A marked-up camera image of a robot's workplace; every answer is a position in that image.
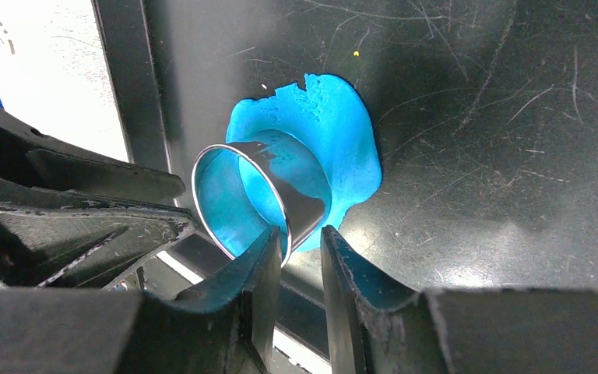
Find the scratched black surface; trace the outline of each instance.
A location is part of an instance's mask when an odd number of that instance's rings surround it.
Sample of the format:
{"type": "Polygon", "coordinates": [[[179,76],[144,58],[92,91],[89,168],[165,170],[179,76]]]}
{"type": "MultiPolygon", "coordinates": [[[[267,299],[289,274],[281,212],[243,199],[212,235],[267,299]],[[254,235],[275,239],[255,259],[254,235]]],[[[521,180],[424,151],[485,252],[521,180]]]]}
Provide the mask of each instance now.
{"type": "MultiPolygon", "coordinates": [[[[598,1],[164,0],[147,11],[185,181],[240,99],[334,73],[368,106],[384,170],[342,227],[364,256],[419,289],[598,288],[598,1]]],[[[290,270],[319,287],[317,252],[290,270]]]]}

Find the white strip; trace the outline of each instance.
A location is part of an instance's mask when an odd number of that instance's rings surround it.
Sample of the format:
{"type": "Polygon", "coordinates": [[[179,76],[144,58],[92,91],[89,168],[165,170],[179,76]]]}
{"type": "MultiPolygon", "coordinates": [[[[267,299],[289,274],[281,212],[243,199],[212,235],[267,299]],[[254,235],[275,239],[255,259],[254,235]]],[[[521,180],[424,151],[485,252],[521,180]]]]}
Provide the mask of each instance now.
{"type": "MultiPolygon", "coordinates": [[[[201,276],[182,265],[166,251],[157,253],[157,258],[166,263],[171,269],[178,272],[178,274],[182,275],[192,284],[202,282],[203,278],[201,276]]],[[[289,357],[290,362],[296,362],[301,368],[312,374],[331,373],[331,365],[324,358],[316,355],[313,351],[278,329],[274,329],[274,347],[289,357]]]]}

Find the black tray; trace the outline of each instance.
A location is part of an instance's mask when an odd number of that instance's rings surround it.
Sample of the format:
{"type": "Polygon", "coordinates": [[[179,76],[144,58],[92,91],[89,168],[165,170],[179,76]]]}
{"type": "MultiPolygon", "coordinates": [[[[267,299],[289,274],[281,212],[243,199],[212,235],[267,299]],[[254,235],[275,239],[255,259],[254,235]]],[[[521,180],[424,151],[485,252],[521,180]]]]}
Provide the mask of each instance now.
{"type": "MultiPolygon", "coordinates": [[[[239,100],[333,73],[382,159],[341,227],[366,258],[416,289],[598,288],[598,2],[94,2],[133,162],[188,182],[239,100]]],[[[319,305],[318,252],[285,277],[319,305]]]]}

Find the metal cookie cutter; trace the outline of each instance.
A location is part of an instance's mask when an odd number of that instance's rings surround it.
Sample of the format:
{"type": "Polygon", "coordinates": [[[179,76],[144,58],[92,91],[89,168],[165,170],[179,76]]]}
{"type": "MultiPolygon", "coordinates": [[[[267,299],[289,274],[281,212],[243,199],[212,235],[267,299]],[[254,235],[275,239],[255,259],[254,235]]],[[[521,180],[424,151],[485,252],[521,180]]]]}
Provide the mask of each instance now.
{"type": "Polygon", "coordinates": [[[192,194],[209,236],[231,259],[269,226],[280,227],[282,266],[331,209],[331,188],[318,160],[276,130],[205,148],[193,165],[192,194]]]}

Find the flattened blue dough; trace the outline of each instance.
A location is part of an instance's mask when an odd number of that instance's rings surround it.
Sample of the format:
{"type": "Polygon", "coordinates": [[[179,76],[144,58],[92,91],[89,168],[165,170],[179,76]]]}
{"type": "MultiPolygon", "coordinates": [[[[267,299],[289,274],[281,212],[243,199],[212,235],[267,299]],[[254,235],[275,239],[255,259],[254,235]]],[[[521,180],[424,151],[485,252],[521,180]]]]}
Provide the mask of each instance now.
{"type": "Polygon", "coordinates": [[[339,228],[347,210],[369,199],[382,183],[370,116],[356,90],[332,75],[306,74],[305,80],[306,91],[292,83],[276,89],[276,96],[237,103],[226,134],[231,143],[261,130],[283,131],[301,141],[322,165],[331,185],[331,210],[299,252],[319,247],[319,229],[327,224],[339,228]]]}

